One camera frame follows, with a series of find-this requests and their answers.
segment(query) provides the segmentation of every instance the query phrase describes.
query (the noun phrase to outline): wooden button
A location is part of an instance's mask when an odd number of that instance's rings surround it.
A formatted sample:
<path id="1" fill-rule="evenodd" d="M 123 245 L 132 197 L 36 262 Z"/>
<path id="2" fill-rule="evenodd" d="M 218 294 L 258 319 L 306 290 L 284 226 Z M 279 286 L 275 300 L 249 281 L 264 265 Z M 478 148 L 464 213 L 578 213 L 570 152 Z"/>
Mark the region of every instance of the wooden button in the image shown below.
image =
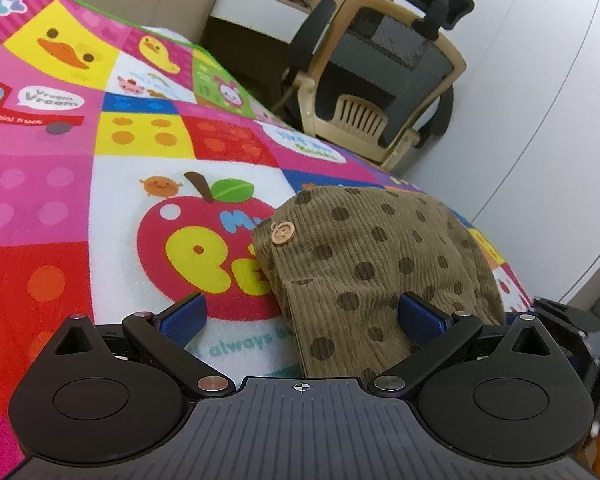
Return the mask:
<path id="1" fill-rule="evenodd" d="M 296 226 L 291 222 L 281 222 L 271 233 L 271 241 L 276 245 L 284 245 L 294 237 Z"/>

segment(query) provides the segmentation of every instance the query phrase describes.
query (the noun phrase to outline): metal screw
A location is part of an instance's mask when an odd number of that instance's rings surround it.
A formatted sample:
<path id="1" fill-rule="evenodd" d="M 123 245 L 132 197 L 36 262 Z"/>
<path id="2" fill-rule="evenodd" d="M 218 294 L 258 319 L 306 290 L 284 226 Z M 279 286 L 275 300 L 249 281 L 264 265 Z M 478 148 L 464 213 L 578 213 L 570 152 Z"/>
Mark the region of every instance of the metal screw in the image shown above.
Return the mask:
<path id="1" fill-rule="evenodd" d="M 404 388 L 404 380 L 395 375 L 381 375 L 374 381 L 378 390 L 383 392 L 397 392 Z"/>
<path id="2" fill-rule="evenodd" d="M 205 392 L 221 392 L 227 386 L 229 386 L 229 381 L 217 375 L 209 375 L 198 381 L 198 387 Z"/>

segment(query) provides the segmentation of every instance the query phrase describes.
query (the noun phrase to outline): triangular hole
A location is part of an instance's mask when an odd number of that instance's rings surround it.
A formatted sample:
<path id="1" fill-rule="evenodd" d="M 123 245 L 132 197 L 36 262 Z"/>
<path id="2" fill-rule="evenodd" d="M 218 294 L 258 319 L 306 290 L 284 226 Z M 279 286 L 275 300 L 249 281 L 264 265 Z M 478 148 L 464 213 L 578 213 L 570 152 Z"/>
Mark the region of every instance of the triangular hole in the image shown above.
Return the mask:
<path id="1" fill-rule="evenodd" d="M 549 355 L 551 353 L 536 329 L 529 326 L 520 331 L 512 350 L 521 354 L 532 355 Z"/>
<path id="2" fill-rule="evenodd" d="M 78 326 L 72 326 L 69 332 L 56 349 L 56 355 L 77 354 L 91 351 L 91 343 L 84 330 Z"/>

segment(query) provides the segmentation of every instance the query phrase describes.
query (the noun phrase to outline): white wall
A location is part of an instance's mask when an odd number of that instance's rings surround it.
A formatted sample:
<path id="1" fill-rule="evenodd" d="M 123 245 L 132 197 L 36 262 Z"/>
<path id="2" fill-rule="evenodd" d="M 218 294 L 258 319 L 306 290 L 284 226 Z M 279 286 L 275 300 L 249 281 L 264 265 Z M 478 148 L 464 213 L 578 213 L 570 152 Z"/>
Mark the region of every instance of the white wall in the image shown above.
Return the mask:
<path id="1" fill-rule="evenodd" d="M 600 282 L 599 1 L 475 0 L 449 130 L 404 173 L 555 300 Z"/>

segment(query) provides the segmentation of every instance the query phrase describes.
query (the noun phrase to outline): green leaf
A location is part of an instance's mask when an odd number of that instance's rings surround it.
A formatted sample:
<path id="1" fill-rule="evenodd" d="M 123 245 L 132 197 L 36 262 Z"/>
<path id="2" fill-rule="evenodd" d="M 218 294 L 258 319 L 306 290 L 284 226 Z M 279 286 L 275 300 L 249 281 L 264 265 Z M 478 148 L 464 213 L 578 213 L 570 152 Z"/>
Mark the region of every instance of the green leaf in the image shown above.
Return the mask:
<path id="1" fill-rule="evenodd" d="M 253 196 L 253 184 L 238 178 L 218 180 L 211 186 L 211 196 L 218 202 L 237 204 Z"/>

